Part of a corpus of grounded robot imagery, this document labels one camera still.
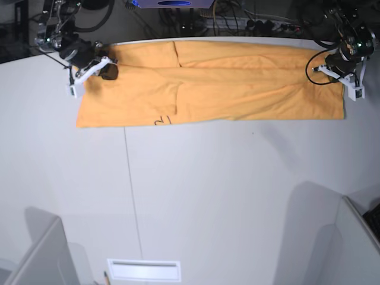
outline white vent grille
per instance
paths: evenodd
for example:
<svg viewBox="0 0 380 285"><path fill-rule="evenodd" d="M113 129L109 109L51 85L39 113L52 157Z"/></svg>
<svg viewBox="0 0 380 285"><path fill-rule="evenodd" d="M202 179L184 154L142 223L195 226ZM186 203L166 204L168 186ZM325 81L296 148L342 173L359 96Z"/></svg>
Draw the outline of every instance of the white vent grille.
<svg viewBox="0 0 380 285"><path fill-rule="evenodd" d="M114 280L181 282L179 261L108 259L108 265Z"/></svg>

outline pencil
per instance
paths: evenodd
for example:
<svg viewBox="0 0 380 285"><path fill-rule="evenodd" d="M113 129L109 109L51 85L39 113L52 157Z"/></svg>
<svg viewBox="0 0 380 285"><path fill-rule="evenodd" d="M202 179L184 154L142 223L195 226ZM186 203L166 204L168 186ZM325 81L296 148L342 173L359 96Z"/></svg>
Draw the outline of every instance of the pencil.
<svg viewBox="0 0 380 285"><path fill-rule="evenodd" d="M106 280L106 285L111 285L111 282L109 281L107 272L104 272L104 279Z"/></svg>

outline orange cloth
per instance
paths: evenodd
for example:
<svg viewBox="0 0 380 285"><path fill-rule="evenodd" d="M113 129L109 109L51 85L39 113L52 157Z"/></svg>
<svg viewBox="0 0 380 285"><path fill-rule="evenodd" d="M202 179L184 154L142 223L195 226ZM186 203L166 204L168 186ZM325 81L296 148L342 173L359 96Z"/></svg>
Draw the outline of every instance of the orange cloth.
<svg viewBox="0 0 380 285"><path fill-rule="evenodd" d="M87 80L78 127L344 118L343 86L305 76L315 50L182 41L114 46L112 53L119 77ZM323 63L320 56L311 67Z"/></svg>

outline air vent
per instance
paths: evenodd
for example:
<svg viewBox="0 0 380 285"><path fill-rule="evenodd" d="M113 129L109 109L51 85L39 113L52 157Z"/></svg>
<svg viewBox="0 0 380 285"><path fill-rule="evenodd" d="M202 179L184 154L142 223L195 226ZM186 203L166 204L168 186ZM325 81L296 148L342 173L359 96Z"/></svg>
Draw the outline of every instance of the air vent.
<svg viewBox="0 0 380 285"><path fill-rule="evenodd" d="M181 282L179 261L108 259L108 265L114 280Z"/></svg>

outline orange towel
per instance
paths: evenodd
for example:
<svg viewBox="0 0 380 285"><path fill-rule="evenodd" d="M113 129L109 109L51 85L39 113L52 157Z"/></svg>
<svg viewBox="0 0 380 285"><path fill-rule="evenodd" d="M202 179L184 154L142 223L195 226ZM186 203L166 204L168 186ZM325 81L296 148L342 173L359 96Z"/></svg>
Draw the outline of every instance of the orange towel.
<svg viewBox="0 0 380 285"><path fill-rule="evenodd" d="M305 76L315 50L183 41L115 46L112 52L119 77L86 82L78 127L344 118L342 85L313 85ZM320 56L311 68L323 63Z"/></svg>

